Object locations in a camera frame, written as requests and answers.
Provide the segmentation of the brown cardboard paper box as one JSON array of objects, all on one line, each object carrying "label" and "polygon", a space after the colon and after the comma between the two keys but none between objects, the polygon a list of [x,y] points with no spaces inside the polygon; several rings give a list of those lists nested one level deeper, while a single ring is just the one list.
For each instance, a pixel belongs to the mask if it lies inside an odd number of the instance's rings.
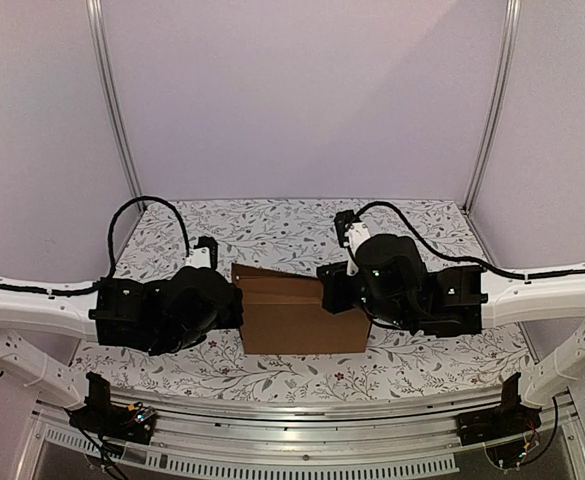
[{"label": "brown cardboard paper box", "polygon": [[322,307],[323,286],[313,277],[234,263],[242,290],[243,351],[247,355],[358,354],[366,350],[371,323],[350,310]]}]

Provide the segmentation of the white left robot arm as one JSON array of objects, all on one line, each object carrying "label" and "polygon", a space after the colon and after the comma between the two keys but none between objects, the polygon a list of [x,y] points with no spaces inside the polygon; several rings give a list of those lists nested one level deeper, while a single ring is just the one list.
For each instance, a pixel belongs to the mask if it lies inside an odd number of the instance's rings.
[{"label": "white left robot arm", "polygon": [[203,263],[167,280],[103,277],[76,284],[0,278],[0,368],[66,410],[80,410],[100,434],[120,426],[120,412],[101,396],[88,398],[87,377],[21,338],[24,331],[124,347],[149,356],[192,348],[212,330],[242,323],[242,291]]}]

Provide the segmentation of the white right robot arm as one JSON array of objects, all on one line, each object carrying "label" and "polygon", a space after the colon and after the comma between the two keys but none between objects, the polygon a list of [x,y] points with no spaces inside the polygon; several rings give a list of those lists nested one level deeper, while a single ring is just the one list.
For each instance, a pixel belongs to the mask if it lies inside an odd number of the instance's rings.
[{"label": "white right robot arm", "polygon": [[500,270],[481,259],[451,258],[428,271],[413,238],[356,231],[341,241],[343,262],[321,266],[322,307],[331,314],[360,310],[383,328],[435,337],[479,334],[509,324],[580,320],[562,344],[513,374],[489,427],[509,436],[585,376],[585,263],[558,270]]}]

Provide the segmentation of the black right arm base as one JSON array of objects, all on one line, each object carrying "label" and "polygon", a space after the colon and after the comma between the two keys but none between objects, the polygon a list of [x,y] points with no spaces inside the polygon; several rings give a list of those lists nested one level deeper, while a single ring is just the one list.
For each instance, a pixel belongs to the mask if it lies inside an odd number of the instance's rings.
[{"label": "black right arm base", "polygon": [[502,385],[500,403],[495,407],[458,414],[456,433],[463,446],[498,441],[486,449],[488,460],[497,468],[509,470],[522,465],[541,426],[540,408],[522,404],[519,394],[520,373]]}]

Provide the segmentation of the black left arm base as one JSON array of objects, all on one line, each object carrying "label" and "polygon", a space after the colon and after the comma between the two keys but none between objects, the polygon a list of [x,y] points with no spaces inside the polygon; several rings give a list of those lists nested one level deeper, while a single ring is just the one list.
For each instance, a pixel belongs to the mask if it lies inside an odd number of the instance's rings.
[{"label": "black left arm base", "polygon": [[141,401],[118,406],[111,401],[110,383],[96,373],[86,375],[88,393],[84,405],[67,410],[70,425],[85,432],[122,441],[149,445],[154,434],[157,411]]}]

